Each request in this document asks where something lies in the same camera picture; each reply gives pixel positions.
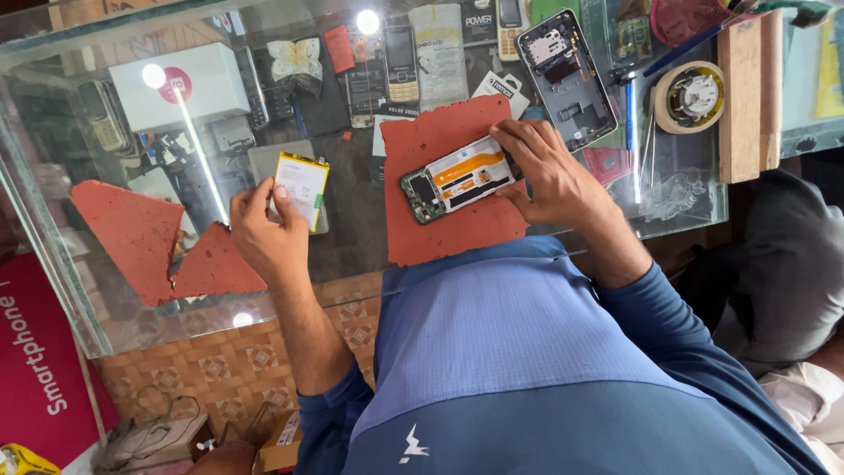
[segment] hand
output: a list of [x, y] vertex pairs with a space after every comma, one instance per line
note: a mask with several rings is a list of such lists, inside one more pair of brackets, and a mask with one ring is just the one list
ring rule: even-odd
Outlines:
[[571, 156], [547, 121], [507, 119], [490, 127], [490, 135], [511, 153], [533, 186], [533, 201], [516, 187], [495, 193], [507, 197], [525, 221], [589, 232], [602, 221], [624, 220], [607, 190]]
[[[273, 177], [230, 202], [231, 236], [237, 251], [258, 273], [270, 292], [313, 293], [308, 275], [308, 223], [290, 202], [283, 186], [273, 189]], [[272, 195], [283, 224], [267, 218]]]

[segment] phone screen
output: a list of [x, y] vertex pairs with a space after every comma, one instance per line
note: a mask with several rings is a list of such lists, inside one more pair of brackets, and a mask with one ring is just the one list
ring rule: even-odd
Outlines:
[[498, 22], [503, 28], [521, 28], [519, 0], [498, 0]]
[[103, 105], [103, 99], [100, 96], [100, 91], [93, 82], [79, 86], [79, 97], [82, 99], [85, 110], [88, 111], [88, 114], [92, 118], [102, 119], [108, 116], [106, 106]]
[[387, 31], [387, 62], [392, 67], [413, 66], [415, 45], [410, 30]]

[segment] white light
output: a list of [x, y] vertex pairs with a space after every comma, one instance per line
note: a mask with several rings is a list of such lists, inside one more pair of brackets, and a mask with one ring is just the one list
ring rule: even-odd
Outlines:
[[247, 326], [252, 325], [252, 321], [254, 321], [254, 319], [249, 314], [237, 314], [235, 315], [235, 318], [231, 321], [231, 324], [235, 327]]
[[381, 21], [378, 15], [372, 10], [364, 10], [358, 14], [358, 30], [364, 35], [371, 35], [378, 31], [378, 26]]
[[159, 89], [167, 82], [167, 74], [158, 64], [147, 64], [141, 72], [143, 83], [153, 89]]

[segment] shirt logo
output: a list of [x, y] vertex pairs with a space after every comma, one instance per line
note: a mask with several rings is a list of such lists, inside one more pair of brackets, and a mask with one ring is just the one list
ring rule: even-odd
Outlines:
[[[408, 441], [408, 449], [404, 451], [404, 455], [406, 456], [429, 456], [428, 452], [425, 452], [430, 447], [419, 447], [419, 439], [414, 437], [414, 431], [416, 430], [416, 424], [414, 427], [410, 429], [410, 434], [408, 434], [407, 440]], [[410, 457], [402, 457], [398, 463], [408, 463], [410, 461]]]

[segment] red circle logo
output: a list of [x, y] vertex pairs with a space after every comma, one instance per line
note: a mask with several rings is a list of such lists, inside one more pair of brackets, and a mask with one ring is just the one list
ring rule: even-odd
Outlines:
[[191, 78], [187, 77], [187, 73], [179, 68], [164, 68], [164, 74], [167, 81], [163, 86], [159, 87], [159, 94], [161, 94], [161, 97], [171, 104], [178, 104], [179, 100], [176, 99], [176, 92], [178, 91], [181, 95], [181, 99], [187, 102], [188, 98], [191, 97], [191, 92], [193, 91]]

